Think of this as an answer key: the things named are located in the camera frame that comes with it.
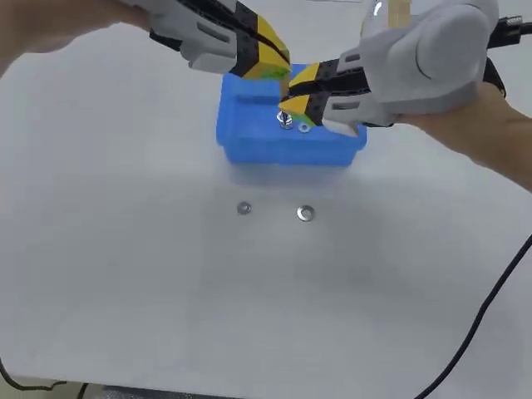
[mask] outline blue plastic container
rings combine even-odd
[[[294,65],[293,74],[304,69]],[[359,137],[313,127],[307,134],[283,129],[277,120],[279,85],[276,81],[245,81],[224,76],[216,139],[233,163],[349,166],[367,143],[367,129]]]

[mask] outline floor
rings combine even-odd
[[[17,378],[17,382],[23,385],[50,385],[50,382],[43,380],[31,380],[26,378]],[[76,399],[76,395],[81,387],[80,383],[73,382],[64,386],[59,386],[53,392],[19,392],[12,389],[6,382],[0,378],[0,398],[2,399]],[[99,387],[89,386],[85,392],[85,398],[92,397],[92,393],[100,389]]]

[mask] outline white table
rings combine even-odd
[[[296,62],[354,47],[365,12],[248,5]],[[532,19],[532,3],[502,13]],[[493,57],[532,114],[532,41]],[[2,80],[6,366],[237,397],[414,397],[532,230],[532,196],[404,126],[371,131],[349,170],[232,167],[214,141],[219,81],[128,27]],[[531,259],[434,397],[530,397]]]

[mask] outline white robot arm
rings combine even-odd
[[[346,135],[457,108],[477,96],[498,21],[496,0],[373,0],[359,46],[296,76],[280,108]]]
[[[237,0],[121,0],[150,14],[155,41],[192,69],[244,79],[281,80],[290,54],[272,27]]]

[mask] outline black cable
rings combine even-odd
[[[506,280],[508,280],[508,277],[514,272],[517,265],[520,263],[520,261],[525,257],[526,253],[530,250],[532,247],[532,235],[530,235],[529,239],[526,240],[523,247],[521,247],[520,251],[515,255],[515,258],[510,262],[508,267],[506,268],[505,272],[502,273],[502,276],[500,276],[499,280],[491,290],[490,294],[487,296],[485,301],[482,303],[482,306],[480,306],[479,312],[476,314],[475,320],[473,321],[473,325],[471,326],[469,332],[467,333],[467,336],[464,339],[464,342],[460,345],[458,348],[458,351],[456,352],[455,356],[451,359],[447,367],[441,372],[441,374],[437,377],[434,382],[429,385],[425,391],[420,393],[418,396],[416,396],[414,399],[425,399],[429,395],[431,395],[440,385],[442,382],[445,381],[445,379],[451,374],[453,369],[455,368],[456,364],[460,361],[462,356],[464,356],[464,353],[466,352],[467,348],[471,344],[471,341],[473,341],[473,338],[475,337],[476,330],[478,330],[480,323],[482,323],[482,319],[485,316],[486,311],[490,307],[491,303],[499,293],[500,289],[505,285]]]
[[[521,34],[524,35],[532,35],[532,22],[524,23],[521,27]]]
[[[11,387],[16,389],[17,391],[52,391],[53,388],[57,387],[58,385],[65,385],[66,381],[56,381],[53,384],[51,384],[49,387],[45,386],[24,386],[16,382],[11,378],[9,373],[7,372],[6,368],[3,366],[2,359],[0,358],[0,375],[2,375],[2,378],[5,380],[5,382]]]
[[[523,260],[525,255],[528,253],[528,251],[532,248],[532,235],[526,240],[525,244],[521,247],[519,252],[515,255],[515,257],[512,259],[508,267],[506,268],[505,272],[502,273],[499,280],[497,280],[497,283],[495,286],[491,289],[491,292],[488,294],[482,305],[480,306],[479,312],[476,314],[475,320],[473,321],[473,324],[471,325],[471,328],[469,332],[467,333],[467,336],[465,337],[464,341],[458,348],[458,351],[456,351],[455,356],[451,359],[449,364],[446,366],[446,368],[441,372],[441,374],[434,380],[434,382],[429,385],[422,393],[417,395],[414,399],[425,399],[429,395],[431,395],[451,374],[451,372],[456,367],[456,364],[462,359],[464,356],[464,353],[466,353],[467,348],[470,346],[471,342],[473,341],[473,338],[476,335],[477,330],[479,329],[480,324],[482,323],[482,319],[485,316],[485,313],[487,312],[490,305],[493,303],[494,299],[496,298],[499,291],[503,288],[506,281],[510,277],[510,275],[515,271],[515,268],[519,265],[520,261]],[[7,370],[4,368],[2,364],[2,359],[0,358],[0,374],[2,375],[3,379],[6,381],[6,383],[11,386],[12,388],[18,390],[18,391],[51,391],[55,387],[59,385],[67,384],[66,381],[57,381],[51,384],[49,387],[44,386],[29,386],[25,387],[23,385],[20,385],[18,382],[14,381],[9,374],[7,373]],[[85,395],[85,391],[87,389],[89,384],[85,383],[81,386],[81,389],[79,393],[77,394],[77,399],[83,399],[83,396]]]
[[[77,397],[76,399],[83,399],[83,397],[85,396],[85,391],[86,389],[89,387],[89,384],[85,383],[81,386],[81,389],[80,391],[77,393]]]

